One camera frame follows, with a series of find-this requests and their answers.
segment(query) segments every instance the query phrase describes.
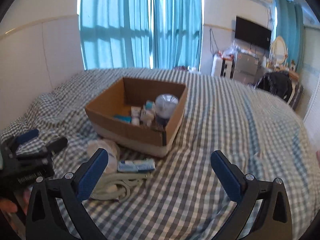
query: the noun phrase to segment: blue packaging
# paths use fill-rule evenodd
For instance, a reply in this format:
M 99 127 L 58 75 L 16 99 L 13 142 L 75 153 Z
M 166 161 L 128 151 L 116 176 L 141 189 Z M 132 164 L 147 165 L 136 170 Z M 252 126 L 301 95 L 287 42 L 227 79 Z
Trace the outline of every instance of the blue packaging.
M 131 116 L 123 116 L 123 115 L 119 115 L 119 114 L 116 114 L 113 117 L 116 119 L 119 119 L 123 122 L 129 122 L 129 123 L 131 122 L 131 119 L 132 119 Z
M 119 172 L 151 172 L 156 168 L 154 159 L 135 160 L 135 161 L 119 161 Z

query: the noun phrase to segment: metal screw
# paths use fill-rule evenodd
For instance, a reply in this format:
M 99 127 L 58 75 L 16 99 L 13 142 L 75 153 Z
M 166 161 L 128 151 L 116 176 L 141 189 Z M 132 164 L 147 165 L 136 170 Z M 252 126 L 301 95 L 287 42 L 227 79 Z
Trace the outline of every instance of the metal screw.
M 276 178 L 276 183 L 278 183 L 278 184 L 282 184 L 283 183 L 283 181 L 282 181 L 282 179 L 280 179 L 280 178 Z
M 245 176 L 245 178 L 246 178 L 247 180 L 254 180 L 254 176 L 253 176 L 252 174 L 247 174 L 247 175 Z
M 47 165 L 49 162 L 48 162 L 47 159 L 42 159 L 42 163 L 43 163 L 44 165 Z
M 42 177 L 38 177 L 38 178 L 36 178 L 36 182 L 41 182 L 41 181 L 43 181 L 43 178 Z
M 72 172 L 68 172 L 66 175 L 64 175 L 64 177 L 66 179 L 71 179 L 73 177 L 73 173 Z

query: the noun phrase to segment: mirror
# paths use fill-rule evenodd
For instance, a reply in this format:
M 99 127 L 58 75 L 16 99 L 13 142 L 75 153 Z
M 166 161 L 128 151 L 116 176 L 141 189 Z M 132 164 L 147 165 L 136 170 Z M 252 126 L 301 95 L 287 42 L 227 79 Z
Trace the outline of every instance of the mirror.
M 285 63 L 288 51 L 284 39 L 281 36 L 278 36 L 271 44 L 271 53 L 276 59 L 276 64 L 281 65 Z

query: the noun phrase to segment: blue gripper pad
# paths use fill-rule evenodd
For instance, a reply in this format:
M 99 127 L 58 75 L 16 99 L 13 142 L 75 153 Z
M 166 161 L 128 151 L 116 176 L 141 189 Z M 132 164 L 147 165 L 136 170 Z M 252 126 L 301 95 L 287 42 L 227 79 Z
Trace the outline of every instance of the blue gripper pad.
M 105 149 L 99 148 L 91 158 L 95 158 L 95 160 L 78 183 L 76 197 L 79 201 L 89 199 L 104 169 L 108 165 L 108 152 Z
M 218 152 L 219 151 L 214 151 L 211 154 L 211 167 L 217 175 L 230 200 L 240 203 L 242 200 L 241 185 L 236 176 L 229 169 L 228 165 L 220 157 Z
M 33 139 L 35 137 L 38 137 L 38 135 L 39 135 L 39 130 L 33 129 L 33 130 L 30 130 L 22 135 L 19 135 L 16 140 L 17 140 L 18 144 L 23 144 L 23 143 L 30 141 L 31 139 Z

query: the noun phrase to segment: plastic container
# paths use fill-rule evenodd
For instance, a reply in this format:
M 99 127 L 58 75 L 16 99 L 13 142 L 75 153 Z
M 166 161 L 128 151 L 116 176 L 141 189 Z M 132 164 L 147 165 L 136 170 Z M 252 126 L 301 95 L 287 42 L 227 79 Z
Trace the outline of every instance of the plastic container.
M 178 105 L 178 98 L 171 94 L 159 95 L 156 98 L 156 122 L 166 126 Z

